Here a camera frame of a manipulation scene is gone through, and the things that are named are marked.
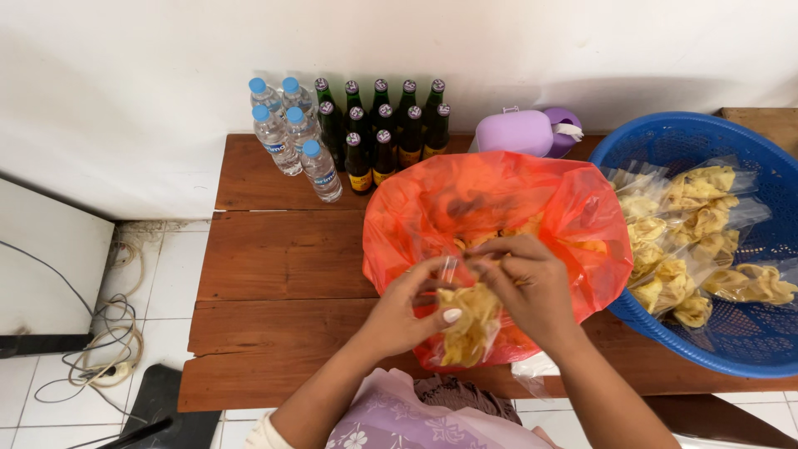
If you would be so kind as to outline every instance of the woman's right hand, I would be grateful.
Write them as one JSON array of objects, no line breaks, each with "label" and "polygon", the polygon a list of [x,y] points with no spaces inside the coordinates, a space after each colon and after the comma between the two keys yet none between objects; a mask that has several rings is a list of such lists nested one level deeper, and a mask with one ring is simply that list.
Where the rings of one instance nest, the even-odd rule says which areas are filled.
[{"label": "woman's right hand", "polygon": [[502,256],[500,265],[477,260],[481,279],[502,300],[516,325],[545,352],[557,352],[583,335],[574,321],[565,264],[532,235],[500,237],[469,250]]}]

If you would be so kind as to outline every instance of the yellow bottle label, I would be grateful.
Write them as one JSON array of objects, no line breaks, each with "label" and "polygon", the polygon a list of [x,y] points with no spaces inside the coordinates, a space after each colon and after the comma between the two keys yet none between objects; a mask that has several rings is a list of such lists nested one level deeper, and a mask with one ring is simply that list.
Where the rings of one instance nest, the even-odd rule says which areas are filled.
[{"label": "yellow bottle label", "polygon": [[419,158],[421,157],[421,151],[416,151],[415,153],[408,153],[399,147],[399,165],[404,168],[408,168],[410,165],[418,163]]},{"label": "yellow bottle label", "polygon": [[375,169],[372,169],[372,171],[374,172],[374,184],[376,184],[376,185],[382,184],[383,181],[385,181],[386,179],[390,178],[391,176],[393,176],[397,172],[396,170],[394,170],[391,173],[382,174],[382,173],[378,172]]},{"label": "yellow bottle label", "polygon": [[431,149],[427,145],[424,145],[424,160],[426,161],[432,156],[443,154],[445,152],[446,152],[446,147],[443,147],[441,149]]},{"label": "yellow bottle label", "polygon": [[366,173],[364,176],[355,177],[349,175],[349,177],[350,177],[350,182],[352,183],[352,189],[355,189],[358,192],[363,192],[365,190],[368,190],[369,187],[371,187],[371,182],[373,180],[371,177],[371,169],[369,169],[369,172]]}]

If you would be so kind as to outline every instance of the white painted fingernail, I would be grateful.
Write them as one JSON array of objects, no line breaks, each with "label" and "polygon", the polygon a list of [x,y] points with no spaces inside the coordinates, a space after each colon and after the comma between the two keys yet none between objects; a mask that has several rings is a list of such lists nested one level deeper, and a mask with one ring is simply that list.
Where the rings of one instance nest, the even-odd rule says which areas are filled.
[{"label": "white painted fingernail", "polygon": [[444,321],[447,323],[454,323],[460,318],[460,315],[463,315],[463,311],[459,308],[450,308],[446,312],[444,312]]}]

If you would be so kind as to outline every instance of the wooden plank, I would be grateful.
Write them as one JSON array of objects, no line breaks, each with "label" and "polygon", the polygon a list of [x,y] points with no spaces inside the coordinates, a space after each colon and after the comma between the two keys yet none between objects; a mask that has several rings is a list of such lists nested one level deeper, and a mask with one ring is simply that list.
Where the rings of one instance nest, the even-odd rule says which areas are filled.
[{"label": "wooden plank", "polygon": [[798,157],[798,109],[721,108],[719,115],[761,134],[793,157]]},{"label": "wooden plank", "polygon": [[214,213],[197,301],[377,297],[362,210]]},{"label": "wooden plank", "polygon": [[[450,152],[465,153],[473,138],[472,134],[453,134],[449,143]],[[585,136],[565,158],[586,161],[601,139],[602,136]],[[371,195],[355,195],[345,184],[340,200],[333,204],[322,202],[305,176],[283,175],[254,134],[227,135],[219,191],[216,194],[218,210],[363,210],[370,198]]]},{"label": "wooden plank", "polygon": [[[180,411],[277,407],[359,328],[376,299],[197,303],[184,366]],[[798,377],[747,379],[702,368],[641,336],[607,311],[583,324],[588,336],[642,395],[798,390]],[[412,353],[384,360],[416,379],[431,375]],[[499,397],[531,397],[508,365],[456,373]],[[545,378],[564,397],[559,377]]]}]

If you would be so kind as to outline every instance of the blue basket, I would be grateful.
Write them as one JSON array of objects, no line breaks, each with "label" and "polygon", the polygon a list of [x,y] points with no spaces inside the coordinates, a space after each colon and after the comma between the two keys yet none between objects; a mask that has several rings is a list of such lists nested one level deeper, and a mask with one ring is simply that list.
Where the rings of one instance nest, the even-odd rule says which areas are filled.
[{"label": "blue basket", "polygon": [[[736,155],[759,173],[757,196],[773,212],[742,242],[735,264],[798,256],[798,163],[771,141],[722,118],[668,112],[640,117],[616,129],[593,151],[597,166],[624,168],[636,159],[670,168],[673,177],[707,159]],[[798,375],[798,312],[770,304],[713,298],[709,332],[656,321],[624,289],[610,311],[635,331],[680,356],[725,374],[744,377]]]}]

